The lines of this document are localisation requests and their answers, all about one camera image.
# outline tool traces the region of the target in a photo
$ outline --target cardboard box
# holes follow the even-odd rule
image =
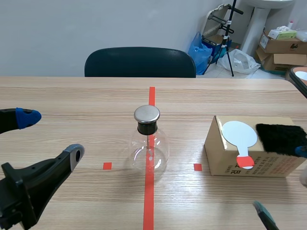
[[[215,116],[205,141],[212,175],[286,177],[305,161],[305,158],[267,153],[258,138],[257,143],[248,149],[255,166],[250,170],[240,168],[236,163],[237,147],[226,141],[222,135],[222,127],[228,121],[241,121],[255,131],[256,124],[259,123],[294,125],[286,117]]]
[[[297,31],[291,30],[291,31],[278,31],[278,30],[271,30],[268,34],[268,37],[271,37],[275,40],[284,40],[284,39],[290,39],[295,38]]]
[[[304,66],[307,64],[307,55],[304,54],[269,54],[258,47],[255,59],[261,63],[261,67],[273,74],[284,75],[292,66]]]
[[[274,40],[262,33],[260,47],[269,54],[307,54],[307,42],[302,42],[297,38]]]

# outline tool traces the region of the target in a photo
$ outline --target black brush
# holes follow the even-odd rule
[[[300,157],[295,149],[307,146],[307,134],[300,126],[257,124],[256,130],[266,152]]]

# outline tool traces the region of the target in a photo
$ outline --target white paper circle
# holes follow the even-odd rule
[[[228,121],[222,127],[224,138],[235,146],[251,147],[257,142],[257,134],[249,125],[240,121]]]
[[[298,71],[298,72],[295,72],[295,75],[296,75],[298,78],[307,81],[307,72]]]

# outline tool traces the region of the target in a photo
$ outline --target green object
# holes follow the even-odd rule
[[[253,202],[253,206],[255,207],[259,218],[261,219],[267,230],[279,230],[273,217],[271,216],[269,211],[262,205],[262,203],[255,200]]]
[[[285,31],[285,32],[281,32],[278,30],[271,30],[268,36],[275,40],[284,40],[284,39],[295,38],[296,33],[297,31],[295,30]]]

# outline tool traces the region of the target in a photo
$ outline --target chair backrest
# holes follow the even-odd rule
[[[119,47],[93,52],[86,77],[195,78],[193,59],[185,52],[153,47]]]

